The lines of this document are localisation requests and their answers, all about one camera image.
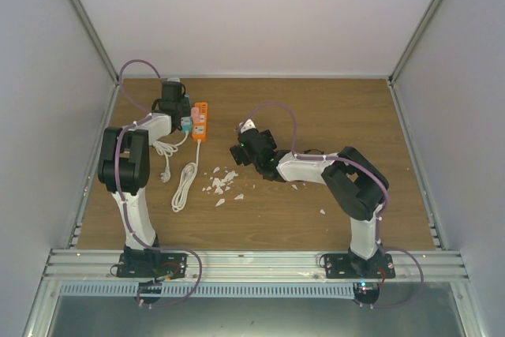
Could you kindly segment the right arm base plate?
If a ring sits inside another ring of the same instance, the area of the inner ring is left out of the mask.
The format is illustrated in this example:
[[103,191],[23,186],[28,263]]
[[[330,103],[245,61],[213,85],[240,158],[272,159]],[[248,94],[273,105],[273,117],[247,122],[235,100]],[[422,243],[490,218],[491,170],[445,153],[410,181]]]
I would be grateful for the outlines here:
[[327,279],[393,279],[396,276],[391,255],[380,252],[368,260],[350,251],[325,253],[320,257],[320,265]]

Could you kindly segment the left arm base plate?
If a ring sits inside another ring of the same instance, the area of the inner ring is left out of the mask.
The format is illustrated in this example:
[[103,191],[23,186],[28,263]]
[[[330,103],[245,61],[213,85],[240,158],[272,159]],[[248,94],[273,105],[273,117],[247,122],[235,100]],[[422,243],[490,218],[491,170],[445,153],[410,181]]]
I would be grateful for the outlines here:
[[126,249],[118,263],[111,266],[110,273],[123,279],[180,279],[185,277],[187,258],[185,253]]

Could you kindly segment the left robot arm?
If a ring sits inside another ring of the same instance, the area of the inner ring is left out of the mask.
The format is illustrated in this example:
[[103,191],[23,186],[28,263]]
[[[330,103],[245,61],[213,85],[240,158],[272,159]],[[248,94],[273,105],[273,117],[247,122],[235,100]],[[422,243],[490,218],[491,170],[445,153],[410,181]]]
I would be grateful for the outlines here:
[[170,78],[162,83],[161,97],[156,99],[144,118],[124,127],[107,127],[98,162],[98,179],[117,203],[125,228],[125,252],[137,254],[135,267],[146,277],[160,273],[163,258],[155,253],[159,247],[151,224],[145,196],[150,178],[150,148],[165,159],[174,154],[180,144],[160,141],[176,131],[189,137],[193,120],[191,104],[183,83]]

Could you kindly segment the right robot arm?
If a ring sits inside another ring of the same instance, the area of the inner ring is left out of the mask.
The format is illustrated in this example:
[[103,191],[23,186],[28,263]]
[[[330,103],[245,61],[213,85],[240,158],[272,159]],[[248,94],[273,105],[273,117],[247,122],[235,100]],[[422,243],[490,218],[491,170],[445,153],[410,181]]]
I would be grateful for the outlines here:
[[350,270],[366,278],[377,269],[378,222],[390,203],[389,183],[356,148],[345,147],[329,155],[279,150],[269,130],[252,127],[238,134],[230,154],[236,164],[253,165],[271,182],[325,185],[350,218]]

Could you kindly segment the pink plug adapter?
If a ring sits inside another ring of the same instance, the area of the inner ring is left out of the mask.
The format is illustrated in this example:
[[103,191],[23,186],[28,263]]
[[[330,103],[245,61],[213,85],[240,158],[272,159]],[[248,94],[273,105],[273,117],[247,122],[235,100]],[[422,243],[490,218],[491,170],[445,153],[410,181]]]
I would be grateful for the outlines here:
[[193,124],[200,123],[200,108],[199,107],[193,107],[191,109],[191,118],[193,120]]

